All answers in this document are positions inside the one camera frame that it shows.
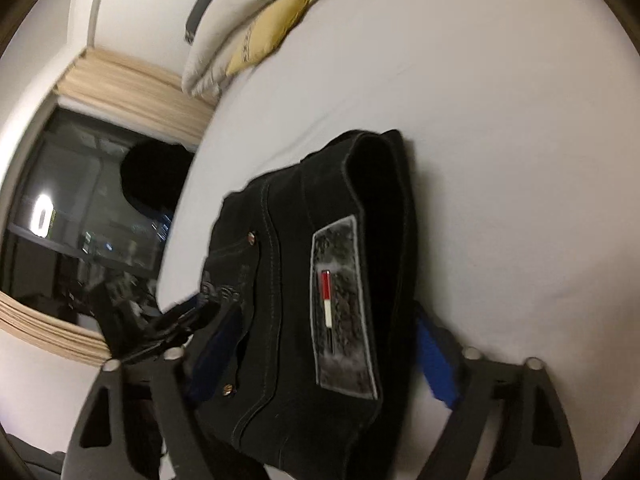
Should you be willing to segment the black denim pants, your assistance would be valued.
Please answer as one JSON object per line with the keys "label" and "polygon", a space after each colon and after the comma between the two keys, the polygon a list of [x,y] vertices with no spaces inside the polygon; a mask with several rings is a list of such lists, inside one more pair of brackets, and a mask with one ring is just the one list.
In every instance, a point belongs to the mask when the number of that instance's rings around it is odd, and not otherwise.
{"label": "black denim pants", "polygon": [[217,479],[385,479],[416,360],[416,213],[396,130],[345,132],[229,194],[189,399]]}

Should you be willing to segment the beige curtain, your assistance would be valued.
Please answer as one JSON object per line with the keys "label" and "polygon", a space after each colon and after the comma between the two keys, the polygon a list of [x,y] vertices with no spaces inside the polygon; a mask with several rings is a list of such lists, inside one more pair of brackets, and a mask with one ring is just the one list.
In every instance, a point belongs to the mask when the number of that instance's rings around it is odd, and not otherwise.
{"label": "beige curtain", "polygon": [[[181,91],[179,75],[127,55],[88,48],[63,68],[47,92],[121,119],[148,136],[197,146],[213,116],[211,102]],[[32,310],[5,292],[1,295],[1,329],[77,363],[99,366],[108,358],[100,335]]]}

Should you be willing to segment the yellow cushion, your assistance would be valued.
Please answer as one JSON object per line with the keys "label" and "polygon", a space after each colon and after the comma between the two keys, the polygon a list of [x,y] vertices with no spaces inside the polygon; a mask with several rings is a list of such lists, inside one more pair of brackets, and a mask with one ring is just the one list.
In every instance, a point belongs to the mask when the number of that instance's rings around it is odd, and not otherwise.
{"label": "yellow cushion", "polygon": [[272,55],[299,22],[310,0],[276,0],[259,13],[234,51],[227,67],[232,76]]}

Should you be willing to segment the dark window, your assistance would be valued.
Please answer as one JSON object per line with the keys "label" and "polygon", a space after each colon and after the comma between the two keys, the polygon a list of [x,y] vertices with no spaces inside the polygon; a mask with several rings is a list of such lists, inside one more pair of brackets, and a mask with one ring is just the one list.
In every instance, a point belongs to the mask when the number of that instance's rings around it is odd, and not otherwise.
{"label": "dark window", "polygon": [[126,201],[119,167],[153,139],[57,108],[18,166],[1,242],[1,290],[26,307],[91,325],[100,285],[155,318],[157,279],[172,219],[154,220]]}

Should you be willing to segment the black round object by window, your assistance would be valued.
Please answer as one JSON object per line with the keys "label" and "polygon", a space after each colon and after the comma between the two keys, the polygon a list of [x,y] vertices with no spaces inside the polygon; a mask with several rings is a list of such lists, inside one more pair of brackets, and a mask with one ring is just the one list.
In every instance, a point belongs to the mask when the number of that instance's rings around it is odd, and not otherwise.
{"label": "black round object by window", "polygon": [[119,167],[122,195],[145,217],[171,220],[193,159],[181,144],[149,139],[134,145]]}

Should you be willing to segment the grey white folded duvet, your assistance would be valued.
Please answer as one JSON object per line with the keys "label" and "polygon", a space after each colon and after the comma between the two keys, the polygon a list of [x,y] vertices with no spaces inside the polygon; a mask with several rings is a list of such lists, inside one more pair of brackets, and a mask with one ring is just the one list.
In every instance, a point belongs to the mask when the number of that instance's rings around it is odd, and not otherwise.
{"label": "grey white folded duvet", "polygon": [[181,88],[188,96],[213,101],[220,95],[232,51],[250,21],[274,0],[212,0],[184,64]]}

